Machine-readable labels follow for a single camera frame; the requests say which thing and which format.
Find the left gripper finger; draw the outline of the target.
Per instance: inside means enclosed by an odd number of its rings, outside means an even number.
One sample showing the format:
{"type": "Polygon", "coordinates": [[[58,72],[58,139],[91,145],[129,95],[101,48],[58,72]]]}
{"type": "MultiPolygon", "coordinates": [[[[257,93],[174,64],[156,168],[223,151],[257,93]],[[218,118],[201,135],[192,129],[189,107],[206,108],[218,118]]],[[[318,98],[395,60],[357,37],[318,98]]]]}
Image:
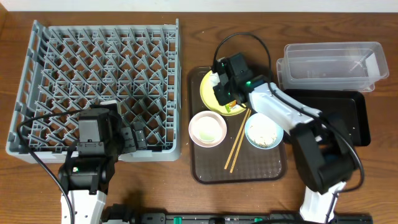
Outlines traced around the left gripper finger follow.
{"type": "Polygon", "coordinates": [[[136,149],[146,150],[147,142],[146,142],[146,135],[144,132],[144,125],[140,121],[136,121],[133,122],[132,127],[134,130],[134,136],[136,140],[136,149]]]}
{"type": "Polygon", "coordinates": [[[124,138],[124,148],[121,154],[128,154],[136,151],[136,143],[130,127],[121,128],[121,134],[124,138]]]}

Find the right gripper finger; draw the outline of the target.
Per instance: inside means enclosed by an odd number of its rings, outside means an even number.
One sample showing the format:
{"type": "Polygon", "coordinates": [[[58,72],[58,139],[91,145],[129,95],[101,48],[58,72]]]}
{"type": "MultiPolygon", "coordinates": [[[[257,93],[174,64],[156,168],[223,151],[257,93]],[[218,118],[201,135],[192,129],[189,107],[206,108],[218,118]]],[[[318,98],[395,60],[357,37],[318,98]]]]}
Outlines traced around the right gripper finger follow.
{"type": "Polygon", "coordinates": [[[232,101],[232,96],[229,92],[229,78],[225,73],[219,75],[219,77],[220,82],[217,86],[213,87],[213,91],[219,105],[224,106],[232,101]]]}
{"type": "Polygon", "coordinates": [[[230,80],[229,80],[229,92],[231,93],[231,96],[236,101],[237,105],[239,105],[242,108],[246,107],[244,105],[244,103],[245,103],[245,95],[239,89],[238,84],[236,83],[236,80],[235,80],[234,77],[231,77],[230,80]]]}

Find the green snack wrapper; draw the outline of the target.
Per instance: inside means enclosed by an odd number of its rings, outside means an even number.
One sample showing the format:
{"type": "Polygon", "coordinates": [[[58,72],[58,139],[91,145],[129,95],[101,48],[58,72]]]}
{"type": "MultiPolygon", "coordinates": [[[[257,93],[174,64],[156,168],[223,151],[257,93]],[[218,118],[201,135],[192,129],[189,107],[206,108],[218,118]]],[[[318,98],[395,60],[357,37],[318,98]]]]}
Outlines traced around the green snack wrapper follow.
{"type": "Polygon", "coordinates": [[[228,103],[224,107],[225,107],[226,112],[228,114],[239,114],[239,113],[241,113],[241,112],[243,112],[245,110],[245,108],[243,108],[242,106],[238,105],[236,100],[228,103]]]}

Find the white paper napkin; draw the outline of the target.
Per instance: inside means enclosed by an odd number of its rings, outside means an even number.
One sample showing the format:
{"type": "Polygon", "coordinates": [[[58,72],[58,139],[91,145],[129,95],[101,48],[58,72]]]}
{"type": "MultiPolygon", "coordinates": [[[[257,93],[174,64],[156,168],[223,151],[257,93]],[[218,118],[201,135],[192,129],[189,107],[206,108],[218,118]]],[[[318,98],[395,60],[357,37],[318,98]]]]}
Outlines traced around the white paper napkin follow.
{"type": "Polygon", "coordinates": [[[219,84],[219,82],[220,82],[220,77],[219,77],[219,75],[218,75],[217,72],[215,72],[215,73],[211,72],[211,73],[210,73],[209,82],[210,82],[210,85],[211,85],[212,87],[217,86],[217,85],[219,84]]]}

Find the small white cup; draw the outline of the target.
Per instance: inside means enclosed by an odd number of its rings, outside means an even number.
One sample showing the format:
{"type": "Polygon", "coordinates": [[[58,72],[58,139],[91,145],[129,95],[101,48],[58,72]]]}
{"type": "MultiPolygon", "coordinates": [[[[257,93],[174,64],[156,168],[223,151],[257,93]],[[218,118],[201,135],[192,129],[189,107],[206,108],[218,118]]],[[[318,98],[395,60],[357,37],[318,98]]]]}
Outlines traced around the small white cup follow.
{"type": "Polygon", "coordinates": [[[214,142],[221,138],[221,126],[216,119],[205,116],[195,123],[195,137],[202,142],[214,142]]]}

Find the pink white bowl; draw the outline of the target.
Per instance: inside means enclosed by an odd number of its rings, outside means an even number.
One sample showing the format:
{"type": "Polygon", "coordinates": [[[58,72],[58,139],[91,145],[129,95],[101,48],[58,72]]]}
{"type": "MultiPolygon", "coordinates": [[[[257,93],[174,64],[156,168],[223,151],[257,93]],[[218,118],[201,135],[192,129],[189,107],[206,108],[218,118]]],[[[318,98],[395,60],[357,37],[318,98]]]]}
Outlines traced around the pink white bowl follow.
{"type": "Polygon", "coordinates": [[[224,118],[214,111],[197,113],[189,122],[190,139],[200,147],[211,148],[219,145],[227,134],[224,118]]]}

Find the light blue bowl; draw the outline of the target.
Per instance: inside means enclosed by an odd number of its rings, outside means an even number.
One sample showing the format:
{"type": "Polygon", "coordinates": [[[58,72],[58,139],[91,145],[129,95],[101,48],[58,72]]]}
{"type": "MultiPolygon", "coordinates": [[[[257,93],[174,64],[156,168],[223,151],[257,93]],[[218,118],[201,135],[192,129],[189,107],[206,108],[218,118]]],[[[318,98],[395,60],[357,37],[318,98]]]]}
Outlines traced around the light blue bowl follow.
{"type": "Polygon", "coordinates": [[[254,147],[268,150],[282,142],[284,130],[267,116],[255,113],[246,121],[245,136],[254,147]]]}

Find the rice food scraps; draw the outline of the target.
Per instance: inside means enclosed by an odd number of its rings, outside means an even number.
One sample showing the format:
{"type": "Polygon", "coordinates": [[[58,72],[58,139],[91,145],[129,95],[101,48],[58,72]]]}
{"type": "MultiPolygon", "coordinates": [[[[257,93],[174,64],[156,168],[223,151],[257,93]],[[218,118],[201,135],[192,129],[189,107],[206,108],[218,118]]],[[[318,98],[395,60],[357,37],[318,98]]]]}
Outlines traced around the rice food scraps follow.
{"type": "Polygon", "coordinates": [[[269,147],[277,139],[277,129],[275,126],[266,126],[252,124],[248,129],[248,138],[259,147],[269,147]]]}

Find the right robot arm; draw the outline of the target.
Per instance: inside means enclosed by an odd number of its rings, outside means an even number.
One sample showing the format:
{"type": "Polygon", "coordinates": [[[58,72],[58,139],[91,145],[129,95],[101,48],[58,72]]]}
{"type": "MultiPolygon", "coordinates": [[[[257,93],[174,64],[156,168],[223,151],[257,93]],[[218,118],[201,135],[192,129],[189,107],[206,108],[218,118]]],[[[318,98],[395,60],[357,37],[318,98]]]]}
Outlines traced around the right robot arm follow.
{"type": "Polygon", "coordinates": [[[271,74],[256,75],[243,54],[214,59],[211,71],[219,81],[213,90],[223,106],[236,101],[278,124],[288,135],[298,173],[306,186],[299,214],[304,223],[330,223],[340,194],[363,165],[354,149],[345,122],[308,107],[281,91],[271,74]]]}

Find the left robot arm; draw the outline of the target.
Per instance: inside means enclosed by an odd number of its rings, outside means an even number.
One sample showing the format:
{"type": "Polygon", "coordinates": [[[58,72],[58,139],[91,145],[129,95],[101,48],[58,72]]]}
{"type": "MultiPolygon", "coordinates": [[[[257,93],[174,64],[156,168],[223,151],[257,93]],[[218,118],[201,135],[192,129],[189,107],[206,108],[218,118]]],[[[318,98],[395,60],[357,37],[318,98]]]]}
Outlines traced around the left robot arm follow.
{"type": "Polygon", "coordinates": [[[147,149],[143,126],[123,127],[119,103],[114,100],[91,105],[78,116],[79,138],[67,152],[58,177],[65,189],[62,208],[72,206],[73,223],[135,223],[127,205],[106,207],[106,197],[115,164],[122,154],[147,149]]]}

